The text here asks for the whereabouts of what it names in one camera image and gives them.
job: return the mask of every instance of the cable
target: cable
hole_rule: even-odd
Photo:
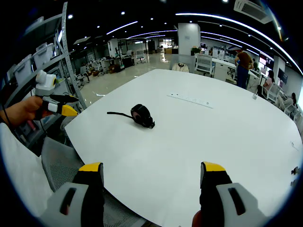
[[[6,119],[8,120],[9,128],[12,129],[12,128],[13,128],[13,125],[11,124],[11,122],[10,122],[10,120],[9,120],[8,114],[6,113],[6,110],[5,110],[5,107],[4,107],[3,103],[2,103],[2,101],[1,101],[1,106],[2,106],[3,112],[4,112],[4,114],[5,114],[5,117],[6,117]]]
[[[128,116],[128,115],[126,115],[126,114],[124,114],[124,113],[108,112],[107,114],[117,114],[117,115],[122,115],[122,116],[125,116],[125,117],[129,117],[129,118],[133,118],[133,117]]]
[[[39,122],[40,122],[41,128],[43,129],[43,131],[44,131],[44,132],[46,133],[46,135],[47,135],[47,132],[46,132],[46,130],[44,129],[44,127],[43,127],[43,125],[42,125],[41,119],[39,119]]]

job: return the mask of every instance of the white bin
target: white bin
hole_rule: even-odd
[[[53,44],[48,44],[47,46],[39,49],[36,53],[34,53],[33,57],[37,69],[41,68],[43,64],[49,62],[52,56],[53,56]]]
[[[27,77],[32,74],[32,55],[28,55],[14,69],[14,74],[18,85],[20,86]]]

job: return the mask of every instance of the glossy floor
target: glossy floor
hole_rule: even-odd
[[[97,77],[90,76],[90,82],[84,80],[84,87],[81,94],[88,106],[115,90],[128,81],[143,75],[144,73],[154,69],[169,69],[171,54],[156,53],[147,55],[146,63],[135,63],[134,66],[128,67],[118,73],[107,73]]]

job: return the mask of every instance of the person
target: person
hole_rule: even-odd
[[[276,107],[278,107],[280,110],[284,111],[286,107],[289,105],[294,105],[296,108],[298,108],[297,105],[297,99],[295,97],[295,93],[292,93],[292,96],[286,99],[285,101],[281,96],[278,96],[278,99],[275,103]]]
[[[268,71],[268,79],[265,81],[265,83],[263,84],[263,87],[265,88],[264,89],[264,93],[267,94],[267,91],[270,89],[271,85],[275,82],[275,79],[274,79],[274,72],[272,70]],[[262,90],[263,88],[258,85],[258,95],[262,98],[263,95],[262,95]]]
[[[243,89],[246,89],[246,81],[248,78],[248,71],[253,69],[253,62],[248,53],[240,52],[235,58],[235,65],[237,66],[237,62],[240,61],[237,68],[237,86]]]
[[[36,112],[42,108],[42,98],[37,96],[31,96],[28,99],[21,101],[0,111],[0,121],[6,123],[10,129],[18,127],[25,121],[33,120],[36,117]],[[42,118],[51,115],[52,112],[42,110]]]
[[[256,59],[252,59],[252,61],[254,62],[254,70],[256,71],[258,68],[258,63],[256,62]]]

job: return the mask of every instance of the tape measure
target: tape measure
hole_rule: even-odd
[[[150,112],[142,104],[137,104],[131,109],[131,116],[117,112],[108,112],[107,114],[117,114],[117,115],[122,115],[125,117],[132,118],[134,122],[146,128],[152,129],[155,126],[155,122],[153,121]]]

